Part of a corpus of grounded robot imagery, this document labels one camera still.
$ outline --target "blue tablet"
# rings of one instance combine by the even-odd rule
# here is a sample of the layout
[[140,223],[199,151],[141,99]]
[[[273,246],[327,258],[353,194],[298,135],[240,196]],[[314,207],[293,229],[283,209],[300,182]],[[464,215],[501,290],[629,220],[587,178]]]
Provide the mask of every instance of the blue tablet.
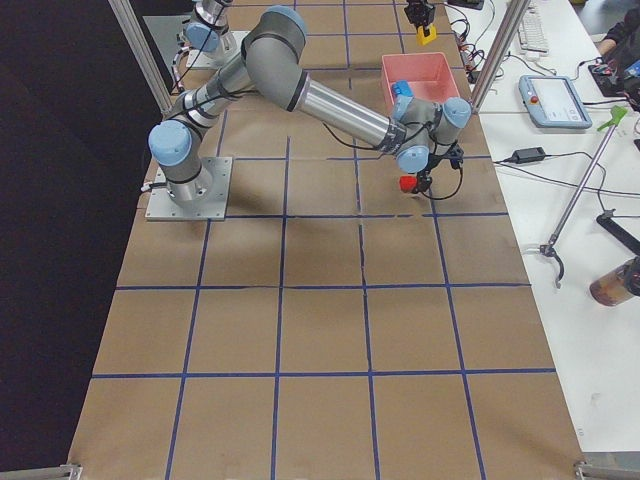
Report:
[[523,75],[518,88],[536,126],[575,129],[591,127],[591,118],[569,77]]

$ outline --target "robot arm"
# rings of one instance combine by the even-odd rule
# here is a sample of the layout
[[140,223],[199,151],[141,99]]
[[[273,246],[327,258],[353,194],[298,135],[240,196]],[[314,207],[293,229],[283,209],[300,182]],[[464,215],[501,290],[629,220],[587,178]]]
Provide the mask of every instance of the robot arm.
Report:
[[287,111],[303,112],[395,155],[407,173],[428,173],[442,158],[462,160],[456,139],[471,115],[466,101],[451,98],[439,104],[398,96],[392,116],[380,115],[300,68],[305,34],[294,10],[268,8],[242,42],[241,52],[204,86],[182,94],[168,119],[152,130],[149,146],[175,201],[191,202],[206,194],[210,174],[197,156],[202,137],[229,103],[251,88]]

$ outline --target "metal base plate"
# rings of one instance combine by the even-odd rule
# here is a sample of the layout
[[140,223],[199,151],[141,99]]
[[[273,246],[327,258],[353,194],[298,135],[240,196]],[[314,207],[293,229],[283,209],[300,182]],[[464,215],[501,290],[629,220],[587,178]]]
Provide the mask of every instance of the metal base plate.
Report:
[[224,55],[220,55],[218,58],[208,57],[204,53],[200,53],[200,50],[191,50],[189,52],[189,56],[187,57],[187,68],[191,68],[193,70],[217,70],[225,63],[227,63],[229,58],[231,58],[232,55],[235,55],[235,53],[240,50],[240,44],[249,32],[232,31],[231,33],[236,41],[236,50],[226,52]]
[[[213,184],[209,193],[189,205],[180,205],[173,201],[166,188],[155,188],[151,191],[146,218],[150,221],[189,221],[189,220],[216,220],[222,221],[227,213],[227,201],[229,200],[229,185],[231,183],[231,169],[233,158],[231,157],[205,157],[202,166],[213,177]],[[154,182],[164,182],[162,169]]]

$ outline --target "person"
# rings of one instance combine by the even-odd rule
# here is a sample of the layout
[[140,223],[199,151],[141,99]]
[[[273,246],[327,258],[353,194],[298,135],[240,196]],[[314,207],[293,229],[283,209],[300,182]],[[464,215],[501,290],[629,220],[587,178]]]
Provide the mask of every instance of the person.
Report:
[[598,44],[598,52],[614,71],[623,71],[640,59],[640,7],[627,11]]

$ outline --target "black curtain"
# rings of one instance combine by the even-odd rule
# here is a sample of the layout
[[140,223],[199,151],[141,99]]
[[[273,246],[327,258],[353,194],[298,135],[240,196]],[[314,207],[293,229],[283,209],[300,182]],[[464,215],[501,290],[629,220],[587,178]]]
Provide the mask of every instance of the black curtain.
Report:
[[[135,4],[145,15],[191,8]],[[0,28],[0,471],[10,471],[67,459],[160,113],[106,0],[5,0]]]

